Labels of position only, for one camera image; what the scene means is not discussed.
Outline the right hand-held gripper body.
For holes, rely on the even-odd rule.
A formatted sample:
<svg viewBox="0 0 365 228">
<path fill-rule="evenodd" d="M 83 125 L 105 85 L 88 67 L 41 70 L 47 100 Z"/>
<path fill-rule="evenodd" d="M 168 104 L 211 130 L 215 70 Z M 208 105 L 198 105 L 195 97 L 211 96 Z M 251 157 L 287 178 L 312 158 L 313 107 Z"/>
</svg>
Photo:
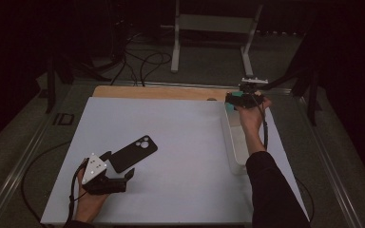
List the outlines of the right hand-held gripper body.
<svg viewBox="0 0 365 228">
<path fill-rule="evenodd" d="M 258 78 L 242 78 L 239 90 L 227 92 L 225 101 L 234 106 L 253 108 L 264 103 L 264 95 L 259 90 L 259 85 L 267 85 L 267 80 Z"/>
</svg>

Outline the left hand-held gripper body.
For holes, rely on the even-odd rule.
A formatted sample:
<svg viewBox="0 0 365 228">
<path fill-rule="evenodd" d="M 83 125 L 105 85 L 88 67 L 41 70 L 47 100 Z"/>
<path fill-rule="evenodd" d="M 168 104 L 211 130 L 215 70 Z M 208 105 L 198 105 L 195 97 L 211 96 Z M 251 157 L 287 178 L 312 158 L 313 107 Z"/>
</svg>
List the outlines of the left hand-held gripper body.
<svg viewBox="0 0 365 228">
<path fill-rule="evenodd" d="M 86 161 L 82 187 L 90 195 L 106 195 L 126 190 L 127 177 L 110 179 L 106 175 L 107 164 L 97 155 L 92 154 Z"/>
</svg>

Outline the blue pink gradient phone case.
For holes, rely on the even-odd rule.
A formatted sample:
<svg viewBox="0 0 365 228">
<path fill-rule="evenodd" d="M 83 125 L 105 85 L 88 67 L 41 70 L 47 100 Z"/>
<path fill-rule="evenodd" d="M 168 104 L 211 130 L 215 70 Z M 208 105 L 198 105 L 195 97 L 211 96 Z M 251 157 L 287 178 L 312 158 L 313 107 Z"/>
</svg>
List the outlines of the blue pink gradient phone case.
<svg viewBox="0 0 365 228">
<path fill-rule="evenodd" d="M 241 92 L 227 92 L 225 95 L 226 109 L 228 111 L 236 110 L 238 107 L 243 107 L 243 99 Z"/>
</svg>

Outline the black phone case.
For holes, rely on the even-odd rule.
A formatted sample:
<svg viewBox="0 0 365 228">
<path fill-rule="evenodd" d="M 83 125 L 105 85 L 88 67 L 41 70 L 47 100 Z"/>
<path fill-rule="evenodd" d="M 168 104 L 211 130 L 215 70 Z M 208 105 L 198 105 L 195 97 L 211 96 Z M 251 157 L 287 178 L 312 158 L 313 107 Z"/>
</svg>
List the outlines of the black phone case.
<svg viewBox="0 0 365 228">
<path fill-rule="evenodd" d="M 112 154 L 109 161 L 117 173 L 122 173 L 157 150 L 158 145 L 148 135 L 144 135 Z"/>
</svg>

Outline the white plastic bin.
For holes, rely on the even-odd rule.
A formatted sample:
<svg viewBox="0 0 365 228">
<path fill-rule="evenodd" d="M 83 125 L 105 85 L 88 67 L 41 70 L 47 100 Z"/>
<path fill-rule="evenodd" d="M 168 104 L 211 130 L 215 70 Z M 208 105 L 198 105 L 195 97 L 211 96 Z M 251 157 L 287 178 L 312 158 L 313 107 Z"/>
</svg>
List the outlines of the white plastic bin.
<svg viewBox="0 0 365 228">
<path fill-rule="evenodd" d="M 230 170 L 235 175 L 246 174 L 246 161 L 249 158 L 245 135 L 240 125 L 240 115 L 237 110 L 228 111 L 224 105 L 225 118 L 222 120 L 226 154 Z"/>
</svg>

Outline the person's right hand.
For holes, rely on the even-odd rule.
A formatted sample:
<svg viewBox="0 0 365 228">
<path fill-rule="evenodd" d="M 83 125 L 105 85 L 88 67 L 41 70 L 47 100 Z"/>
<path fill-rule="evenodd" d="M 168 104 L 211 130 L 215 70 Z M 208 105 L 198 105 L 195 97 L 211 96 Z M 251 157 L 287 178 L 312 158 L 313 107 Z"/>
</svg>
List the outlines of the person's right hand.
<svg viewBox="0 0 365 228">
<path fill-rule="evenodd" d="M 268 108 L 271 104 L 272 102 L 269 99 L 264 98 L 261 105 L 257 107 L 236 107 L 240 115 L 240 124 L 246 134 L 259 134 L 259 128 L 263 123 L 265 109 Z"/>
</svg>

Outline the person's left hand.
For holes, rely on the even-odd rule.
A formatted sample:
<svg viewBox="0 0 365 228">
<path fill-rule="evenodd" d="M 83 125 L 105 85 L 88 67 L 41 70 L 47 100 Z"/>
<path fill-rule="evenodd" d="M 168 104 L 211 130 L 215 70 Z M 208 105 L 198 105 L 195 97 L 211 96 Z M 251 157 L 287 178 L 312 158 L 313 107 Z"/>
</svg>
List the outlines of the person's left hand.
<svg viewBox="0 0 365 228">
<path fill-rule="evenodd" d="M 85 169 L 81 169 L 77 175 L 77 180 L 79 184 L 79 190 L 78 190 L 79 199 L 77 202 L 77 208 L 74 219 L 85 223 L 91 223 L 99 215 L 104 203 L 106 202 L 106 199 L 108 198 L 108 194 L 90 195 L 82 187 L 82 179 L 84 173 Z"/>
</svg>

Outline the white table board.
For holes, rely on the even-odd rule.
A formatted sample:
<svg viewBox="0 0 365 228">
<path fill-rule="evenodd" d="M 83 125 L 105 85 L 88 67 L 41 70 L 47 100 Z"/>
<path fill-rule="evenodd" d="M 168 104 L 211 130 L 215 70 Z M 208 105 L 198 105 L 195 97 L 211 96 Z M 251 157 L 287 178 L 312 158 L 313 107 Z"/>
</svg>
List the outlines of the white table board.
<svg viewBox="0 0 365 228">
<path fill-rule="evenodd" d="M 91 154 L 118 151 L 142 136 L 158 149 L 135 165 L 125 192 L 113 194 L 99 224 L 245 224 L 253 215 L 243 164 L 230 166 L 233 140 L 222 102 L 91 97 L 86 103 L 42 221 L 67 220 L 72 177 Z"/>
</svg>

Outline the black tripod stand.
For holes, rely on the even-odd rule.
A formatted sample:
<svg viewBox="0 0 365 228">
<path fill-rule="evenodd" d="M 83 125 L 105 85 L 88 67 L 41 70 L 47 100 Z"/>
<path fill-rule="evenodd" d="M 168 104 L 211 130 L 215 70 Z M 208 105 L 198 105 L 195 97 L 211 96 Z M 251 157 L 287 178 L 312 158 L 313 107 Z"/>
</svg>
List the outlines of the black tripod stand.
<svg viewBox="0 0 365 228">
<path fill-rule="evenodd" d="M 272 83 L 261 87 L 262 90 L 270 90 L 292 79 L 297 79 L 291 93 L 295 97 L 302 97 L 308 93 L 307 117 L 312 125 L 317 125 L 317 44 L 315 34 L 311 30 L 307 31 L 285 73 Z"/>
<path fill-rule="evenodd" d="M 53 107 L 56 103 L 56 76 L 59 76 L 64 84 L 71 84 L 73 82 L 73 76 L 69 70 L 70 67 L 75 67 L 76 69 L 81 70 L 87 76 L 94 80 L 100 82 L 109 82 L 109 79 L 99 75 L 88 66 L 76 61 L 75 59 L 65 55 L 64 53 L 51 53 L 48 56 L 47 65 L 47 114 L 49 114 L 53 110 Z"/>
</svg>

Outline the white metal stand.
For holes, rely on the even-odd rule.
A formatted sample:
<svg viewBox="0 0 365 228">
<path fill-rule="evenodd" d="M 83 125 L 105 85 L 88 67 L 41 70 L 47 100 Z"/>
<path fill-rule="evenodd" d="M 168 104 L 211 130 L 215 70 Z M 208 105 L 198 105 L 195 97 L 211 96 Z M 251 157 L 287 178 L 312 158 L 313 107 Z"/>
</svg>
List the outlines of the white metal stand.
<svg viewBox="0 0 365 228">
<path fill-rule="evenodd" d="M 171 57 L 171 68 L 173 73 L 179 71 L 180 63 L 180 31 L 212 31 L 212 32 L 230 32 L 247 34 L 248 39 L 244 46 L 240 48 L 240 55 L 246 77 L 253 77 L 254 72 L 250 62 L 249 50 L 254 40 L 259 18 L 263 9 L 263 4 L 257 4 L 254 15 L 250 18 L 232 17 L 232 16 L 215 16 L 215 15 L 197 15 L 181 13 L 181 0 L 175 1 L 175 17 L 174 17 L 174 47 Z"/>
</svg>

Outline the metal floor rail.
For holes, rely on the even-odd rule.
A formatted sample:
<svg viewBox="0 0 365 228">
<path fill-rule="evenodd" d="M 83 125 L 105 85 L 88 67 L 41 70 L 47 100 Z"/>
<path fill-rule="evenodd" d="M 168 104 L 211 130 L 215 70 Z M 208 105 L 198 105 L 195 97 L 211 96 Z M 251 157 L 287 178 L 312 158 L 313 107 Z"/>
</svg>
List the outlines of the metal floor rail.
<svg viewBox="0 0 365 228">
<path fill-rule="evenodd" d="M 0 133 L 0 213 L 37 151 L 56 109 L 25 107 Z"/>
<path fill-rule="evenodd" d="M 295 98 L 299 112 L 302 116 L 303 121 L 311 131 L 312 137 L 317 144 L 317 155 L 320 159 L 321 165 L 326 173 L 327 179 L 333 189 L 336 196 L 336 201 L 342 211 L 342 214 L 348 224 L 349 228 L 363 228 L 360 218 L 355 211 L 354 205 L 349 197 L 349 194 L 336 171 L 336 168 L 331 160 L 328 150 L 320 137 L 320 134 L 315 126 L 311 124 L 307 116 L 307 104 L 305 100 Z"/>
</svg>

